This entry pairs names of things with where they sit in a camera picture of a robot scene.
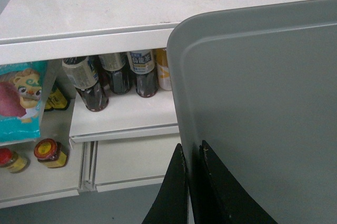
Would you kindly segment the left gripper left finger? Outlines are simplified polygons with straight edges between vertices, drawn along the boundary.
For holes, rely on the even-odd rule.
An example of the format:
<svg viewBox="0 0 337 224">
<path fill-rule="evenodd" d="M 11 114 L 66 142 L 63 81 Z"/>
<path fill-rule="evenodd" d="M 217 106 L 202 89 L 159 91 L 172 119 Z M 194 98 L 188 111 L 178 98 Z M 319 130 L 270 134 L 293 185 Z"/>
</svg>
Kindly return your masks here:
<svg viewBox="0 0 337 224">
<path fill-rule="evenodd" d="M 189 220 L 189 183 L 182 145 L 176 145 L 164 180 L 143 223 L 183 223 Z"/>
</svg>

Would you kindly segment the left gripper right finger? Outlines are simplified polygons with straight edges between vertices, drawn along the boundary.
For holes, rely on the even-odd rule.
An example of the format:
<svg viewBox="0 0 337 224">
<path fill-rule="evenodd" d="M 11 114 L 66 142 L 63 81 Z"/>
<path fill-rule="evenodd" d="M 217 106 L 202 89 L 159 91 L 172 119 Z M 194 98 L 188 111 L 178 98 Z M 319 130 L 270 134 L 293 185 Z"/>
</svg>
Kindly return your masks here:
<svg viewBox="0 0 337 224">
<path fill-rule="evenodd" d="M 212 147 L 203 140 L 200 145 L 202 175 L 207 182 L 207 196 L 215 223 L 276 223 L 247 193 L 228 170 Z"/>
</svg>

